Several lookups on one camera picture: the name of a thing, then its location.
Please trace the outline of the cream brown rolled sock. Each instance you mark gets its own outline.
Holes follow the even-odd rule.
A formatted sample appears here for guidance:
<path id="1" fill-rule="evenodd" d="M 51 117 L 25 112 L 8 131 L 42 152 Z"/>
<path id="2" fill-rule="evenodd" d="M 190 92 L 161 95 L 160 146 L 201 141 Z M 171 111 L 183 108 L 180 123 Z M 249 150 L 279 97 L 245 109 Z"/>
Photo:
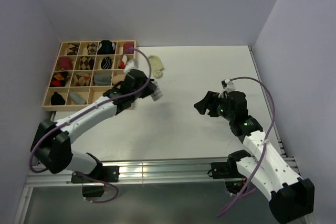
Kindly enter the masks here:
<path id="1" fill-rule="evenodd" d="M 120 59 L 118 60 L 117 68 L 124 69 L 129 60 L 130 60 L 130 57 L 128 55 L 122 55 Z"/>

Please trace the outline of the tan rolled sock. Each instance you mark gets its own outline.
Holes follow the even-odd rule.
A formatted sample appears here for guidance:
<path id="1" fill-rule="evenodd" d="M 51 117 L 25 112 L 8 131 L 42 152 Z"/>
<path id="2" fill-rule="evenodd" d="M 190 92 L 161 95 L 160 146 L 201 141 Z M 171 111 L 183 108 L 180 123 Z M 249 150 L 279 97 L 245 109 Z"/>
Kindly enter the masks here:
<path id="1" fill-rule="evenodd" d="M 112 85 L 117 86 L 118 83 L 120 83 L 124 80 L 125 80 L 125 75 L 118 74 L 118 75 L 112 76 Z"/>

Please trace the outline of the beige red argyle sock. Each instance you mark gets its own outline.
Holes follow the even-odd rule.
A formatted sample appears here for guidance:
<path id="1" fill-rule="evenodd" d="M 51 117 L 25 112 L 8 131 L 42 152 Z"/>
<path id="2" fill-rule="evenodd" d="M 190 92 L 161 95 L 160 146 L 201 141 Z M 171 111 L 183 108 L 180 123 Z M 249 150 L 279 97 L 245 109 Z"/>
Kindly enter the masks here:
<path id="1" fill-rule="evenodd" d="M 74 75 L 73 78 L 73 86 L 75 87 L 88 87 L 90 86 L 91 82 L 91 75 L 79 72 Z"/>

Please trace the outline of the pale green ankle sock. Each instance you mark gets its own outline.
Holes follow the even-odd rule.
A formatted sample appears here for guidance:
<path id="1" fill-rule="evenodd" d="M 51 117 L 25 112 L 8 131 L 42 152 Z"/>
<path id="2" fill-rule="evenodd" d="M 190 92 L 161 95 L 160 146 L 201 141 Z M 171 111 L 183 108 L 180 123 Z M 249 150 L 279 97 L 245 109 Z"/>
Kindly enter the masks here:
<path id="1" fill-rule="evenodd" d="M 148 60 L 151 65 L 152 76 L 156 79 L 159 79 L 163 76 L 164 66 L 161 59 L 158 56 L 150 55 Z"/>

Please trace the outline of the white black striped sock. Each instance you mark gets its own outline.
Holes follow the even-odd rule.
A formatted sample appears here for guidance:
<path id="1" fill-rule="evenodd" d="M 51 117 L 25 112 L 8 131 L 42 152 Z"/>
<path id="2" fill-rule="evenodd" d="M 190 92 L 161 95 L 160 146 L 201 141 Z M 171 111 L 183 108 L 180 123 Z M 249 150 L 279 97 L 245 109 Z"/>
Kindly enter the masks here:
<path id="1" fill-rule="evenodd" d="M 163 94 L 161 92 L 161 89 L 159 88 L 159 85 L 156 81 L 152 81 L 152 84 L 155 86 L 154 91 L 151 94 L 151 98 L 153 101 L 159 100 L 161 97 L 163 97 Z"/>

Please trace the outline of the dark brown argyle sock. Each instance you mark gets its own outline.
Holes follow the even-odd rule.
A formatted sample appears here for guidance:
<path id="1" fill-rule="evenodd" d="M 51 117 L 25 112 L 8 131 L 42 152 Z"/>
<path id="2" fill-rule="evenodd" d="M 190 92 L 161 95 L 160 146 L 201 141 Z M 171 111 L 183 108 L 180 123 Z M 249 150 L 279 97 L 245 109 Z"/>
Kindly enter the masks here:
<path id="1" fill-rule="evenodd" d="M 91 57 L 82 56 L 79 58 L 79 70 L 93 70 L 94 59 Z"/>

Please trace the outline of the black blue rolled sock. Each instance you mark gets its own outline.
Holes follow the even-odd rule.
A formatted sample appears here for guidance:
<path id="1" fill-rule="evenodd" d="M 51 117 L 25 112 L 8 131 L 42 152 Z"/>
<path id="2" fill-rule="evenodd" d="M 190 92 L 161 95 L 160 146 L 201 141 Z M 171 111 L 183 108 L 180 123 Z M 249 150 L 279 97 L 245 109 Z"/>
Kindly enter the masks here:
<path id="1" fill-rule="evenodd" d="M 98 55 L 113 55 L 115 54 L 116 44 L 110 40 L 102 40 L 99 42 Z"/>

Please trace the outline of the pink rolled sock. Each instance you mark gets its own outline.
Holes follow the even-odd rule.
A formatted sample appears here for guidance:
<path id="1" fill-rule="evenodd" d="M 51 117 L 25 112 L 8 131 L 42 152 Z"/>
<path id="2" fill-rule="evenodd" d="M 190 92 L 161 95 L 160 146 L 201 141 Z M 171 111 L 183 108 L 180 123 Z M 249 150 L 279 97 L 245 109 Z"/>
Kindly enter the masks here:
<path id="1" fill-rule="evenodd" d="M 58 60 L 58 67 L 60 71 L 73 70 L 73 64 L 71 58 L 60 57 Z"/>

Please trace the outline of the black white-striped rolled sock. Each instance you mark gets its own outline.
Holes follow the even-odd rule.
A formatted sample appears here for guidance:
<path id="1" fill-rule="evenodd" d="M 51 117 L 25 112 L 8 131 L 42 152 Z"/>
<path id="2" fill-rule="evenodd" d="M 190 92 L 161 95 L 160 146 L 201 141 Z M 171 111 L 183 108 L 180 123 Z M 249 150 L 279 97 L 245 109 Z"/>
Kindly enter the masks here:
<path id="1" fill-rule="evenodd" d="M 100 67 L 103 70 L 107 70 L 112 67 L 112 64 L 113 64 L 113 60 L 111 59 L 111 57 L 107 56 L 102 59 Z"/>

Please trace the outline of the brown argyle rolled sock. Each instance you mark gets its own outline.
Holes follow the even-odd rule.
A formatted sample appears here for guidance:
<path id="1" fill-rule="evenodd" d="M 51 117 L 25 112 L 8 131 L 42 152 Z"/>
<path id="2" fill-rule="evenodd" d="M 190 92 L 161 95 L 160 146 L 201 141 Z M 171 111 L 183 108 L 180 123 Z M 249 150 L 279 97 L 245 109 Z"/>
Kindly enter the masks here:
<path id="1" fill-rule="evenodd" d="M 69 43 L 67 46 L 67 55 L 76 56 L 78 54 L 80 43 Z"/>

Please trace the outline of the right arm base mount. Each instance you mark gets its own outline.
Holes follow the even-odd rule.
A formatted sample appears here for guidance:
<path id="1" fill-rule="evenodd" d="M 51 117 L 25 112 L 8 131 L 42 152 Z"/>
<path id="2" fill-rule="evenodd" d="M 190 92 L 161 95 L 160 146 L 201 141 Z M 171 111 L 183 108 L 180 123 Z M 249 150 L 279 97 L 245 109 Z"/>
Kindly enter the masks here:
<path id="1" fill-rule="evenodd" d="M 223 179 L 226 191 L 232 195 L 237 195 L 247 181 L 228 161 L 212 162 L 207 175 L 212 179 Z"/>

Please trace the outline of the wooden compartment sock tray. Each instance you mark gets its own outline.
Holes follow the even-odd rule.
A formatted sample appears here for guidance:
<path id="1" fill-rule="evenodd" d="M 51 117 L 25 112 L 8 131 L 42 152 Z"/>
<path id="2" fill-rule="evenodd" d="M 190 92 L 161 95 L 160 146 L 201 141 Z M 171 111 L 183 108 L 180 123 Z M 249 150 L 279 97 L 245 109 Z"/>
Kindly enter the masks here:
<path id="1" fill-rule="evenodd" d="M 60 44 L 42 107 L 78 111 L 124 80 L 137 58 L 135 40 L 65 41 Z"/>

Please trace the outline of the light blue rolled sock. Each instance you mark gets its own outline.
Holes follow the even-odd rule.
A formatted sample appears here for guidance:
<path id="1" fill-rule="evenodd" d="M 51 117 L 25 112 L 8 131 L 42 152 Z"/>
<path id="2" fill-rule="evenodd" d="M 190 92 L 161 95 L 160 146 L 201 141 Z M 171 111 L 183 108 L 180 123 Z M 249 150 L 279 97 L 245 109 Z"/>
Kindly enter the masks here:
<path id="1" fill-rule="evenodd" d="M 84 105 L 86 104 L 86 100 L 83 99 L 78 93 L 76 92 L 70 92 L 69 96 L 74 104 L 77 105 Z"/>

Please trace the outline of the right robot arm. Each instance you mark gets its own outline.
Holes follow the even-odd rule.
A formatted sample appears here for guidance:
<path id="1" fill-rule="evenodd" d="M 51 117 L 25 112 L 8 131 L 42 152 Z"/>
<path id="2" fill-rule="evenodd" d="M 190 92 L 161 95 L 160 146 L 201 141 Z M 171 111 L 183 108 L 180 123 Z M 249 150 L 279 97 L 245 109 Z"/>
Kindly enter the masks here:
<path id="1" fill-rule="evenodd" d="M 289 223 L 313 212 L 314 184 L 301 178 L 267 141 L 262 126 L 248 113 L 243 92 L 208 91 L 194 108 L 199 114 L 226 119 L 232 133 L 245 146 L 244 150 L 229 154 L 227 161 L 211 164 L 214 179 L 245 178 L 251 182 L 266 197 L 279 223 Z"/>

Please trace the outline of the black orange argyle sock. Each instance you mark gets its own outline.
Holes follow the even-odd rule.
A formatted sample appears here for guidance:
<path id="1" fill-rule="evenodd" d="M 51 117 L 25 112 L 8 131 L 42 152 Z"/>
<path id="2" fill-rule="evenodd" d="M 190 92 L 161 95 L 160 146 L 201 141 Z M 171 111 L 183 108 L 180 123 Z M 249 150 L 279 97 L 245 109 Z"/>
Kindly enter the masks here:
<path id="1" fill-rule="evenodd" d="M 50 81 L 50 87 L 64 87 L 66 85 L 66 79 L 68 77 L 68 72 L 55 72 Z"/>

